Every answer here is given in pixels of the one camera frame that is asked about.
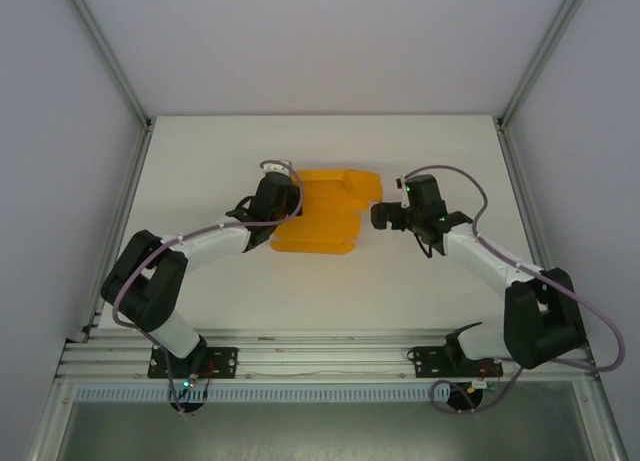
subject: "black mounting bracket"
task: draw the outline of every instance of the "black mounting bracket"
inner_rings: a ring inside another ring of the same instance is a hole
[[[191,374],[191,369],[184,360],[176,358],[169,353],[171,359],[171,370],[174,379],[186,379]],[[207,347],[204,349],[202,362],[202,372],[198,373],[200,379],[234,379],[238,366],[238,348],[217,348]],[[209,361],[213,363],[213,373],[210,373]],[[150,379],[167,379],[167,361],[161,349],[151,350],[151,360],[149,361],[149,371],[147,376]]]
[[[468,359],[458,341],[463,331],[481,323],[456,329],[445,337],[444,346],[416,346],[407,353],[413,363],[416,378],[484,378],[503,375],[502,363],[493,358]]]

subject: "white tabletop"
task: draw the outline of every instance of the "white tabletop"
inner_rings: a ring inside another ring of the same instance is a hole
[[[212,224],[254,193],[263,159],[380,173],[386,201],[400,199],[394,180],[403,173],[458,166],[489,195],[483,233],[530,257],[490,116],[160,117],[125,243],[141,229],[164,235]],[[433,174],[448,209],[473,216],[475,188],[455,173]],[[279,253],[265,244],[187,276],[177,309],[197,329],[389,334],[499,317],[502,298],[450,259],[426,259],[410,233],[374,230],[363,213],[351,253]],[[109,305],[100,327],[119,329]]]

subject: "glass panel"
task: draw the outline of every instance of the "glass panel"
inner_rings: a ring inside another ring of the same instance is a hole
[[[76,403],[64,461],[592,459],[570,383],[521,382],[495,410],[425,403]]]

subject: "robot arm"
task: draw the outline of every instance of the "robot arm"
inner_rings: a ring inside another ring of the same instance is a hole
[[[456,330],[447,342],[455,343],[467,359],[512,358],[532,369],[586,341],[577,304],[541,281],[500,260],[482,246],[465,214],[449,213],[440,197],[435,178],[422,175],[403,181],[398,187],[406,193],[402,203],[380,203],[371,210],[376,229],[387,223],[396,230],[409,230],[418,242],[464,265],[504,299],[504,319],[497,325],[477,323]],[[510,259],[517,257],[483,236],[483,240]],[[573,290],[570,277],[561,269],[543,271],[539,266],[520,263]]]
[[[187,372],[200,372],[206,342],[175,310],[184,276],[205,264],[246,253],[264,243],[276,226],[251,223],[281,220],[293,213],[299,200],[299,188],[284,170],[275,165],[265,166],[265,176],[256,193],[214,223],[221,229],[180,239],[166,249],[127,290],[120,312],[167,348]],[[113,305],[125,281],[149,254],[176,238],[180,236],[159,237],[146,230],[133,235],[102,286],[105,301]]]

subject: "white wall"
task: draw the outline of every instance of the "white wall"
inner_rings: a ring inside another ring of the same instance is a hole
[[[87,0],[167,114],[500,114],[562,0]]]
[[[513,125],[554,261],[622,328],[629,355],[603,375],[631,459],[640,459],[639,0],[585,0]],[[599,363],[613,336],[587,316]]]
[[[0,0],[2,459],[22,459],[96,275],[138,126],[66,0]]]

